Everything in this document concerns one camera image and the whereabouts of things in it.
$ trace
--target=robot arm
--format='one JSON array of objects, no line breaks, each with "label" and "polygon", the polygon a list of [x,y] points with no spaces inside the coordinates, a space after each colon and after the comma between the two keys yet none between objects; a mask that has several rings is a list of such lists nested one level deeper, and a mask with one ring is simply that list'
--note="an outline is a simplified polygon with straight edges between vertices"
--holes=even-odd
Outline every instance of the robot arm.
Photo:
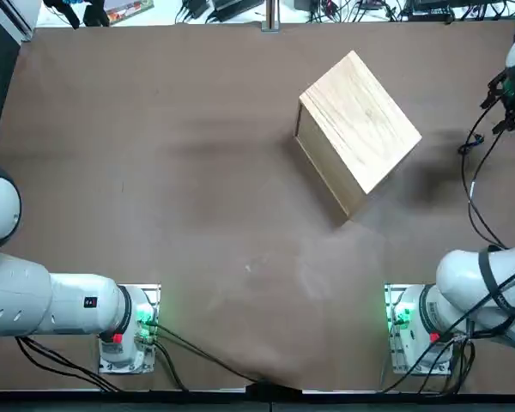
[{"label": "robot arm", "polygon": [[[434,313],[437,326],[446,330],[514,273],[515,248],[478,253],[452,251],[439,263],[428,311]],[[507,327],[500,329],[493,339],[515,348],[515,319],[508,321],[512,315],[515,315],[515,282],[504,288],[501,299],[489,300],[470,315],[470,320],[474,322],[475,332],[493,330],[507,322]],[[461,322],[457,329],[466,333],[466,322]]]},{"label": "robot arm", "polygon": [[[0,168],[0,246],[20,219],[19,191]],[[51,274],[40,264],[0,253],[0,336],[96,334],[108,372],[148,372],[141,313],[156,321],[140,288],[98,275]]]}]

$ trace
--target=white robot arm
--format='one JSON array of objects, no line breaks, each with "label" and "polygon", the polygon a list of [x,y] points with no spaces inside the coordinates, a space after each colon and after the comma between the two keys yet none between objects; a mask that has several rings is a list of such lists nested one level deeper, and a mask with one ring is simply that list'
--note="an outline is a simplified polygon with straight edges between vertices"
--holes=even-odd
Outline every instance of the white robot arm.
[{"label": "white robot arm", "polygon": [[[507,54],[505,69],[488,87],[482,108],[489,110],[500,100],[506,110],[505,118],[495,125],[493,133],[515,130],[515,43]],[[435,285],[406,288],[393,312],[399,311],[395,316],[403,324],[400,337],[407,367],[421,358],[419,370],[428,370],[444,344],[439,342],[430,348],[432,342],[449,329],[453,332],[449,337],[458,333],[487,337],[515,348],[515,281],[499,291],[499,285],[514,274],[515,248],[478,253],[452,251],[441,260]],[[492,299],[469,313],[485,296]],[[439,361],[450,356],[447,352]]]},{"label": "white robot arm", "polygon": [[[20,220],[19,191],[0,168],[0,246]],[[105,372],[149,372],[145,320],[156,321],[156,308],[140,288],[98,275],[51,274],[0,253],[0,336],[96,334]]]}]

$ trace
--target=floor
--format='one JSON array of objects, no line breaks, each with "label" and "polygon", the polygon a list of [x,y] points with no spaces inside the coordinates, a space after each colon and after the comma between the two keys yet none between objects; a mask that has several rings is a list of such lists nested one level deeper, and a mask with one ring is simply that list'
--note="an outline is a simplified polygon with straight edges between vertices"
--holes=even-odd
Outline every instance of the floor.
[{"label": "floor", "polygon": [[[354,14],[351,14],[353,9],[353,5],[356,0],[336,0],[335,3],[344,5],[343,7],[343,18],[349,17],[348,20],[352,20],[354,18]],[[400,9],[398,6],[400,0],[387,0],[387,3],[390,7],[396,7]],[[118,26],[165,26],[175,24],[176,14],[179,12],[179,8],[181,6],[181,0],[154,0],[154,7],[151,10],[147,10],[142,12],[140,15],[136,15],[127,19],[125,21],[121,21],[118,23]],[[85,4],[75,4],[73,9],[75,12],[81,17],[84,13],[84,9],[86,8]],[[460,18],[467,8],[458,8],[454,9],[454,13],[456,18]],[[488,8],[486,17],[493,17],[495,15],[495,10],[497,12],[501,12],[502,5],[496,4],[492,5]],[[209,13],[211,13],[212,8],[206,11],[200,18],[196,20],[188,21],[189,24],[204,24],[206,22],[206,18]],[[54,10],[49,10],[44,5],[42,5],[39,19],[38,19],[38,27],[67,27],[69,26],[65,20],[62,20],[62,16],[57,15],[53,12]],[[264,20],[264,12],[265,5],[262,4],[252,10],[248,10],[241,15],[238,15],[231,19],[229,23],[246,23],[250,21],[262,21]],[[305,23],[309,20],[309,13],[305,11],[300,11],[294,9],[294,0],[281,0],[281,21],[286,23]],[[507,8],[503,10],[502,15],[504,17],[515,16],[515,3],[508,3]],[[476,13],[470,13],[468,15],[468,19],[472,20],[476,18]],[[388,21],[385,17],[384,10],[370,11],[365,14],[361,21]]]}]

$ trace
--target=black device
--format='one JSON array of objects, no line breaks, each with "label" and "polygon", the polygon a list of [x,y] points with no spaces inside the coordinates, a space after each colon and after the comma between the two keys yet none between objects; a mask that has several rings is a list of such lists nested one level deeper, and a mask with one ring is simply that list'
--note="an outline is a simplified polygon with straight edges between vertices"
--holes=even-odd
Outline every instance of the black device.
[{"label": "black device", "polygon": [[240,1],[241,0],[212,0],[212,4],[214,4],[214,9],[221,10]]},{"label": "black device", "polygon": [[294,9],[302,11],[313,11],[317,9],[318,0],[294,0]]},{"label": "black device", "polygon": [[241,0],[237,3],[231,4],[230,6],[227,6],[224,9],[214,10],[208,16],[208,21],[227,21],[236,15],[239,15],[240,13],[244,13],[249,9],[257,7],[263,2],[264,0]]},{"label": "black device", "polygon": [[188,0],[187,9],[191,19],[197,19],[209,8],[208,0]]},{"label": "black device", "polygon": [[[405,5],[406,10],[431,11],[436,9],[449,9],[456,7],[483,6],[485,4],[503,3],[503,0],[408,0]],[[442,21],[441,17],[434,16],[428,21]],[[425,21],[420,16],[414,21]]]},{"label": "black device", "polygon": [[[89,5],[84,11],[84,24],[86,26],[104,26],[109,27],[109,18],[105,12],[105,0],[85,0]],[[70,7],[70,4],[63,3],[63,0],[44,0],[46,7],[54,7],[58,13],[64,15],[69,21],[72,28],[77,29],[80,27],[80,20],[78,16]]]},{"label": "black device", "polygon": [[408,15],[409,21],[429,21],[429,22],[441,22],[441,23],[452,23],[454,17],[450,13],[428,13],[424,15]]}]

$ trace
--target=wooden crate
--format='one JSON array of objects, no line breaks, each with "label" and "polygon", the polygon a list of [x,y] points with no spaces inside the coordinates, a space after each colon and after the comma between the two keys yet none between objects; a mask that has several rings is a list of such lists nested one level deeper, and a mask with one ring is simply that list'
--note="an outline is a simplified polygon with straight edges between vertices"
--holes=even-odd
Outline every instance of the wooden crate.
[{"label": "wooden crate", "polygon": [[295,135],[348,217],[421,139],[354,51],[300,96]]}]

